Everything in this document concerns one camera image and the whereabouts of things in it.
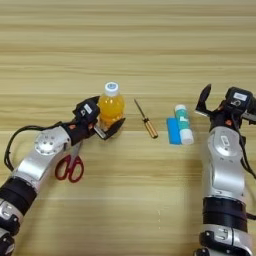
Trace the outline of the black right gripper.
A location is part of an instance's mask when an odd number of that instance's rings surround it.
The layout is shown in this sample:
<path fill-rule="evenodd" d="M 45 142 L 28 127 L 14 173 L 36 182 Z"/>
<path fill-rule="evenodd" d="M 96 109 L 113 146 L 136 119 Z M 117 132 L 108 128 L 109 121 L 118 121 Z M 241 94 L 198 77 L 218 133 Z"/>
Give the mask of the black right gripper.
<path fill-rule="evenodd" d="M 210 117 L 211 129 L 224 126 L 232 130 L 240 129 L 242 120 L 251 125 L 256 125 L 256 103 L 250 103 L 246 108 L 239 108 L 231 104 L 221 104 L 213 113 L 207 109 L 206 100 L 211 92 L 211 85 L 208 84 L 201 92 L 195 111 L 204 116 Z"/>

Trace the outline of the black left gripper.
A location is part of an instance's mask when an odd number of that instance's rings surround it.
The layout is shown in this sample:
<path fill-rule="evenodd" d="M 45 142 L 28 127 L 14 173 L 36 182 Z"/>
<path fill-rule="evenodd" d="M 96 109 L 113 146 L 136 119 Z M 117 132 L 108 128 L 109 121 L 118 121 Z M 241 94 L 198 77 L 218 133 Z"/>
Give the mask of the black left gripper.
<path fill-rule="evenodd" d="M 98 101 L 100 96 L 94 96 L 89 98 L 90 100 Z M 110 128 L 104 133 L 104 140 L 111 138 L 114 134 L 116 134 L 119 129 L 122 127 L 125 119 L 121 118 L 120 120 L 113 123 Z M 67 132 L 70 137 L 71 144 L 76 145 L 84 139 L 88 139 L 92 137 L 94 134 L 100 134 L 102 130 L 100 127 L 91 123 L 88 124 L 86 122 L 77 123 L 77 124 L 64 124 L 64 130 Z"/>

